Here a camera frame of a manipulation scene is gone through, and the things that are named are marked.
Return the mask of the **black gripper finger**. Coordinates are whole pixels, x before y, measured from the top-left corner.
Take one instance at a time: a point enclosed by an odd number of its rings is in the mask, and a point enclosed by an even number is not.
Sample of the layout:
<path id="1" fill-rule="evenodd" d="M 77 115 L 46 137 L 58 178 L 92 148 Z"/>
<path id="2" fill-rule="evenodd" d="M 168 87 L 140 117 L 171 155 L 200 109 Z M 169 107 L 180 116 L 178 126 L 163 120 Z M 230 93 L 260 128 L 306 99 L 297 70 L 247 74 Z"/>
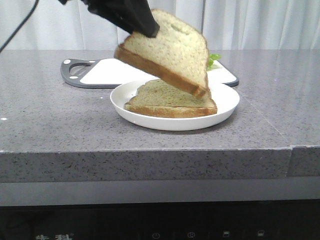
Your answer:
<path id="1" fill-rule="evenodd" d="M 113 0 L 116 26 L 132 34 L 139 32 L 148 38 L 155 38 L 160 26 L 156 22 L 146 0 Z"/>
<path id="2" fill-rule="evenodd" d="M 133 28 L 124 21 L 123 17 L 109 6 L 111 0 L 82 0 L 82 2 L 90 13 L 108 20 L 129 34 L 133 32 Z"/>

